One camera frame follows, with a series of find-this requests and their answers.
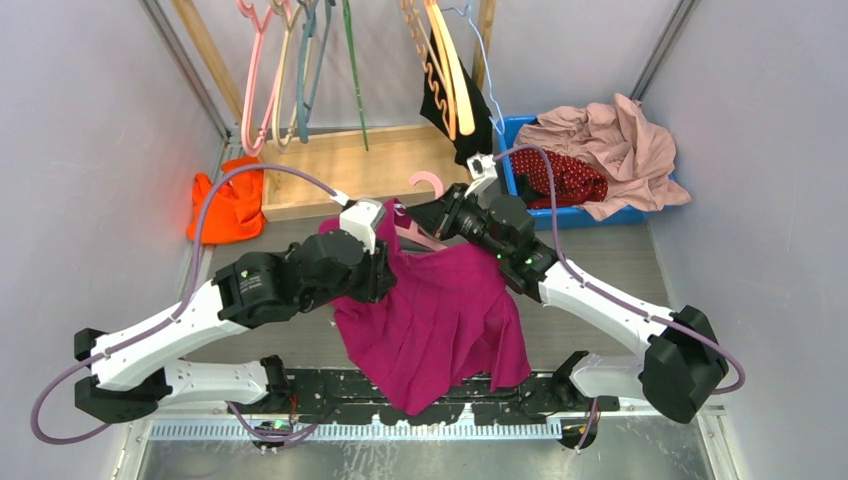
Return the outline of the magenta skirt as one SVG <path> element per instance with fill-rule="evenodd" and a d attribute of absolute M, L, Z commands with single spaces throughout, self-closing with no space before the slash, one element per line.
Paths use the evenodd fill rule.
<path fill-rule="evenodd" d="M 531 365 L 498 261 L 468 243 L 406 253 L 395 225 L 402 207 L 397 200 L 383 206 L 377 237 L 388 245 L 397 283 L 379 303 L 333 301 L 350 361 L 408 415 L 476 374 L 489 375 L 492 390 L 520 384 Z"/>

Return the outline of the light blue hanger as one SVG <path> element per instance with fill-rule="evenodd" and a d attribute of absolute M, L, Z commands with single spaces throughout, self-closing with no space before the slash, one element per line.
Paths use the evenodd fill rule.
<path fill-rule="evenodd" d="M 465 19 L 466 23 L 474 31 L 477 37 L 477 46 L 475 47 L 473 56 L 471 78 L 480 91 L 487 88 L 489 103 L 493 108 L 489 120 L 494 131 L 498 135 L 502 135 L 505 132 L 505 120 L 501 106 L 494 94 L 494 85 L 488 60 L 496 6 L 496 0 L 482 0 L 479 2 L 478 8 L 474 9 L 472 2 L 467 1 L 461 8 L 455 6 L 440 7 L 440 11 L 454 12 L 456 15 Z"/>

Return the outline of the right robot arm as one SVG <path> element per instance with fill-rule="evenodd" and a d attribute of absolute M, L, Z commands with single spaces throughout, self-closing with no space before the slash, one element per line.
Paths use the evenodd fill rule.
<path fill-rule="evenodd" d="M 519 198 L 500 195 L 484 208 L 468 185 L 454 184 L 405 212 L 432 237 L 460 236 L 495 257 L 513 291 L 580 317 L 629 350 L 619 357 L 573 354 L 554 386 L 565 409 L 580 410 L 595 397 L 626 397 L 686 424 L 718 393 L 729 355 L 701 310 L 642 301 L 561 259 L 538 238 Z"/>

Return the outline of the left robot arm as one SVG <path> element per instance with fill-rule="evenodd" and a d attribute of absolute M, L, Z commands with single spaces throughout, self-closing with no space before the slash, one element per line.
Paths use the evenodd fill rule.
<path fill-rule="evenodd" d="M 339 298 L 377 303 L 395 284 L 385 241 L 368 248 L 339 229 L 313 234 L 284 252 L 244 254 L 203 283 L 185 307 L 169 307 L 120 332 L 79 331 L 75 356 L 89 361 L 90 374 L 74 385 L 75 406 L 107 424 L 181 403 L 283 411 L 293 388 L 279 356 L 213 364 L 185 355 Z"/>

